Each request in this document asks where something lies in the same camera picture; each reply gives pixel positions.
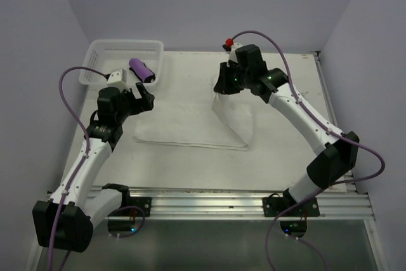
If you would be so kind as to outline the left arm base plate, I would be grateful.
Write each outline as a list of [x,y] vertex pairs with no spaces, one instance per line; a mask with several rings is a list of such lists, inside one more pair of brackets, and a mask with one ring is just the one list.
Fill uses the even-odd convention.
[[[126,202],[122,205],[123,207],[128,206],[136,206],[137,208],[141,209],[146,217],[150,216],[150,210],[152,207],[152,198],[151,197],[130,197],[126,200]],[[131,208],[126,210],[115,210],[109,214],[109,216],[128,216],[128,217],[136,217],[141,216],[141,212],[138,209]]]

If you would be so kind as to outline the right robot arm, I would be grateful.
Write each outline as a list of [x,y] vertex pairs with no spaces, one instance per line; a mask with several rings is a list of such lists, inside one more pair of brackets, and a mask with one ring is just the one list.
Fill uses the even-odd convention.
[[304,137],[316,157],[306,173],[283,193],[282,207],[288,215],[305,208],[305,197],[333,185],[355,166],[359,142],[354,132],[343,133],[321,116],[289,82],[279,68],[268,69],[255,44],[228,40],[223,49],[228,60],[219,66],[214,92],[234,95],[248,89],[279,111]]

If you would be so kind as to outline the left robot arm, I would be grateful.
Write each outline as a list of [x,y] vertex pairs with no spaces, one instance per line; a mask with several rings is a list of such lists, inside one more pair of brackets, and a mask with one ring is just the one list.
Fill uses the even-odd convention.
[[45,248],[82,253],[89,246],[94,229],[110,214],[126,215],[132,200],[125,185],[108,183],[93,199],[88,194],[95,178],[116,148],[129,116],[151,111],[154,96],[142,83],[140,97],[129,88],[113,86],[98,93],[84,141],[74,165],[47,201],[37,201],[32,210],[37,241]]

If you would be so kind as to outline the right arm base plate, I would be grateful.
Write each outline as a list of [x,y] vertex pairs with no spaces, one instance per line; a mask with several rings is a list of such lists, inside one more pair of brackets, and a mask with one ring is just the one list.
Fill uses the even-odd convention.
[[[276,217],[278,214],[291,207],[291,202],[278,193],[273,193],[262,198],[262,208],[264,217]],[[319,217],[320,210],[316,198],[300,205],[300,207],[287,212],[284,217]]]

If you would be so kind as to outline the purple and black towel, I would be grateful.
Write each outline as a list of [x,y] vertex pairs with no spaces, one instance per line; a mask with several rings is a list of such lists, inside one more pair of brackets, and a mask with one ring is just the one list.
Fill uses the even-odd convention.
[[152,83],[155,81],[155,74],[150,70],[144,62],[138,58],[129,60],[129,70],[142,82]]

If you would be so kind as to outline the white towel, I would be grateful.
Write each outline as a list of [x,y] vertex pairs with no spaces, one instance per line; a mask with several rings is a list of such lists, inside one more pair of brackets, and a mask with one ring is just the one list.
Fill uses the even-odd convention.
[[213,91],[210,78],[201,100],[160,99],[151,113],[136,120],[134,140],[140,143],[248,150],[255,130],[251,105]]

